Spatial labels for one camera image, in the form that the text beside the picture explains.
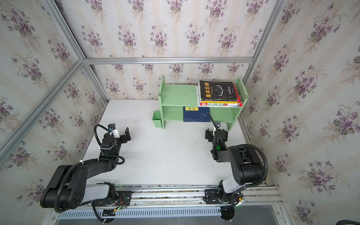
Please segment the dark blue book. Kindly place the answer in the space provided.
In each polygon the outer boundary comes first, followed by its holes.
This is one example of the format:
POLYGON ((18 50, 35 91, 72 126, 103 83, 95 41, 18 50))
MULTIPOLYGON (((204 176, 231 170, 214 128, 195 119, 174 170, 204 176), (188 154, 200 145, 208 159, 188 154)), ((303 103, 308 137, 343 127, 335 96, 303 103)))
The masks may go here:
POLYGON ((184 122, 211 122, 208 115, 209 108, 206 107, 184 107, 183 121, 184 122))

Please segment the green red nature book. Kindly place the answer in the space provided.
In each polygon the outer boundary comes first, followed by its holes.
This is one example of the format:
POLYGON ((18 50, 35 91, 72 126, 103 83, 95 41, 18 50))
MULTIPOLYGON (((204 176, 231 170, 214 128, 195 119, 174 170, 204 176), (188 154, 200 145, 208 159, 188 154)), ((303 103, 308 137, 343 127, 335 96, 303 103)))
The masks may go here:
POLYGON ((232 82, 200 81, 198 100, 201 107, 241 107, 243 105, 236 86, 232 82))

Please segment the yellow book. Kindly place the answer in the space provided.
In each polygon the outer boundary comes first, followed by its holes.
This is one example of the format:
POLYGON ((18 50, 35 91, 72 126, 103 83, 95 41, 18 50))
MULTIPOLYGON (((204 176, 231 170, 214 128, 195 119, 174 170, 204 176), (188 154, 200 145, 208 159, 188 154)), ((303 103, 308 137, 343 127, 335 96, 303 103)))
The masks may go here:
POLYGON ((237 107, 240 103, 234 101, 201 101, 199 105, 201 106, 231 106, 237 107))

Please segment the black book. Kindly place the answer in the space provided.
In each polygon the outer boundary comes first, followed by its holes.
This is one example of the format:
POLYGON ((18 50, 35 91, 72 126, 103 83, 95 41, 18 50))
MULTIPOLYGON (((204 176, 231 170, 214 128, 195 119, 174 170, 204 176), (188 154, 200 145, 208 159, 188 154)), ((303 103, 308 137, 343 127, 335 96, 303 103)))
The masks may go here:
POLYGON ((201 101, 238 101, 238 93, 233 82, 200 80, 198 89, 201 101))

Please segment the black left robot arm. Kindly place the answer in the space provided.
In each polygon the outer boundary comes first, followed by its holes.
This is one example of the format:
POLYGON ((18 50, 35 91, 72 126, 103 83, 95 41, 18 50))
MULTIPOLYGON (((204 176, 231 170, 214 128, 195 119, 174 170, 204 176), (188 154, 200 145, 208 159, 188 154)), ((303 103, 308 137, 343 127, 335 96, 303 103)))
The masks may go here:
POLYGON ((118 194, 114 184, 87 184, 87 181, 124 164, 125 159, 120 156, 120 149, 122 144, 131 140, 131 136, 128 128, 123 135, 119 135, 115 124, 101 128, 106 131, 103 139, 100 140, 97 134, 94 135, 100 149, 99 156, 80 160, 74 165, 59 166, 40 198, 42 208, 61 213, 98 200, 117 201, 118 194))

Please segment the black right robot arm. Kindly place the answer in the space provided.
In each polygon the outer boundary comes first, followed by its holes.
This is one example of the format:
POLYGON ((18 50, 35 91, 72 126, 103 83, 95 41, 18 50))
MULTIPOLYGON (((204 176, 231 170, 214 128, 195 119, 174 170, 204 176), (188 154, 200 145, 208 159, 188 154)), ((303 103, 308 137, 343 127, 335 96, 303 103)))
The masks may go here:
POLYGON ((212 143, 211 154, 218 163, 230 163, 232 175, 219 182, 216 189, 205 190, 207 204, 235 203, 232 195, 240 196, 243 190, 258 186, 266 180, 268 166, 266 156, 251 144, 226 147, 228 132, 221 130, 205 131, 205 139, 212 143))

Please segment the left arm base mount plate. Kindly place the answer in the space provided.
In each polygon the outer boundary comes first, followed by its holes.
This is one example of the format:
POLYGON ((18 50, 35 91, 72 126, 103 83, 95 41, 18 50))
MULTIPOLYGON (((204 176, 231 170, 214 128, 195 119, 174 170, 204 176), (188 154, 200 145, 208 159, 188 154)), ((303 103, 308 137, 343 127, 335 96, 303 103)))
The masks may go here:
POLYGON ((111 206, 127 207, 130 206, 132 191, 116 191, 115 200, 112 201, 111 206))

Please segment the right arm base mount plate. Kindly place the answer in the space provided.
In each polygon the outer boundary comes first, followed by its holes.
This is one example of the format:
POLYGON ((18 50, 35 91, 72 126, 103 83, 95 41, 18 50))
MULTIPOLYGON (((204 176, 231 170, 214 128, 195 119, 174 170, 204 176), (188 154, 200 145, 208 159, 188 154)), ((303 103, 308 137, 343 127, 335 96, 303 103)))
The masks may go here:
POLYGON ((217 189, 205 189, 203 201, 206 204, 223 204, 219 199, 219 192, 217 189))

